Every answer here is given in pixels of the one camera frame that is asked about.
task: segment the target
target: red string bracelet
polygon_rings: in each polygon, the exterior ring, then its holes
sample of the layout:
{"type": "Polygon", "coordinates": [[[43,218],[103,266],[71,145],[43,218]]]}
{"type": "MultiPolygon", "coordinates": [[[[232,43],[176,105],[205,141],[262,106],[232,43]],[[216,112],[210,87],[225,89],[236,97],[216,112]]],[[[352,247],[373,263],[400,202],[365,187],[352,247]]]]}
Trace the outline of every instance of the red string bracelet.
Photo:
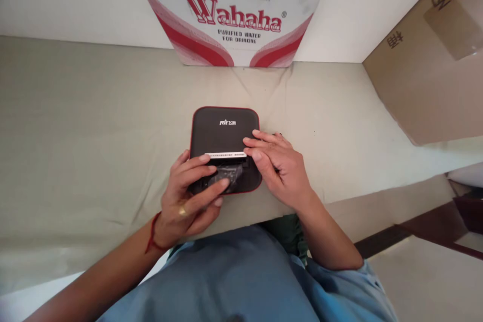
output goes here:
{"type": "Polygon", "coordinates": [[[151,222],[151,232],[150,232],[150,237],[149,237],[149,241],[147,242],[147,246],[146,246],[146,251],[144,252],[144,254],[146,254],[148,251],[149,251],[149,248],[151,246],[154,246],[155,248],[161,250],[161,251],[165,251],[166,249],[165,248],[161,248],[158,244],[156,244],[156,242],[154,241],[154,225],[156,224],[156,220],[159,218],[159,216],[161,215],[161,212],[159,212],[158,214],[156,214],[154,216],[154,218],[152,219],[152,222],[151,222]]]}

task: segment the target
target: person's left hand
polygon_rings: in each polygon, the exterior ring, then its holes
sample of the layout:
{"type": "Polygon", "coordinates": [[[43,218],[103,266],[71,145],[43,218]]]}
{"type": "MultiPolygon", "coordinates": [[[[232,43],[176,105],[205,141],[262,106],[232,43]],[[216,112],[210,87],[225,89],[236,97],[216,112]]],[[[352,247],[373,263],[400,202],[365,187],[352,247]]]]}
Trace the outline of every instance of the person's left hand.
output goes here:
{"type": "Polygon", "coordinates": [[[223,199],[219,195],[228,187],[222,179],[193,196],[188,186],[216,172],[216,166],[206,166],[209,155],[188,160],[185,150],[171,166],[168,187],[161,198],[161,215],[154,226],[154,242],[169,249],[184,236],[199,234],[218,217],[223,199]]]}

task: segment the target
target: forearm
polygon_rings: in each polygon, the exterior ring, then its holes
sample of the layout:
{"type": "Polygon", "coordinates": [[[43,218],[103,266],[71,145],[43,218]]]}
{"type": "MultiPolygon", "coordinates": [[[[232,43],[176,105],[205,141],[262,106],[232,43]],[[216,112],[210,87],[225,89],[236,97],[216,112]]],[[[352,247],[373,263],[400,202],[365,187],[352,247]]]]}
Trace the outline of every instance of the forearm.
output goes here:
{"type": "Polygon", "coordinates": [[[150,223],[95,263],[26,321],[93,321],[136,287],[167,251],[145,253],[150,223]]]}
{"type": "Polygon", "coordinates": [[[364,260],[349,237],[337,225],[318,196],[313,193],[310,207],[298,210],[304,235],[313,259],[331,270],[359,269],[364,260]]]}

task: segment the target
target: brown cardboard box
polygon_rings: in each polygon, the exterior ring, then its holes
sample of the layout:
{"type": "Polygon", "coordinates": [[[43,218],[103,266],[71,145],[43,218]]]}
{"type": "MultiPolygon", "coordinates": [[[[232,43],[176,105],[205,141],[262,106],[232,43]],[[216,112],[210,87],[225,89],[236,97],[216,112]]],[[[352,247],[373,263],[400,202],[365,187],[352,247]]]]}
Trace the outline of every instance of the brown cardboard box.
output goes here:
{"type": "Polygon", "coordinates": [[[483,135],[483,0],[419,0],[364,67],[414,144],[483,135]]]}

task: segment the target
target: hand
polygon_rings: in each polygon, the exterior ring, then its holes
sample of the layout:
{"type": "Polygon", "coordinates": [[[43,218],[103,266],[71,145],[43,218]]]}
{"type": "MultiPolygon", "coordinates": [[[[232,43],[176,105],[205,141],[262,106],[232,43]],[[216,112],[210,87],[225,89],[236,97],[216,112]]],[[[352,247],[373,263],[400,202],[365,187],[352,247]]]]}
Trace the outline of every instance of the hand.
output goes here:
{"type": "Polygon", "coordinates": [[[161,198],[161,215],[154,226],[154,242],[169,249],[184,236],[196,235],[218,217],[223,199],[219,195],[228,187],[229,180],[222,179],[203,192],[193,196],[188,186],[204,176],[216,172],[216,166],[206,166],[209,155],[188,160],[185,150],[171,166],[170,179],[161,198]]]}
{"type": "Polygon", "coordinates": [[[243,143],[251,147],[244,151],[255,161],[270,192],[297,213],[308,210],[313,202],[320,204],[310,186],[303,156],[293,149],[291,143],[279,132],[271,135],[253,130],[253,136],[258,139],[243,139],[243,143]]]}

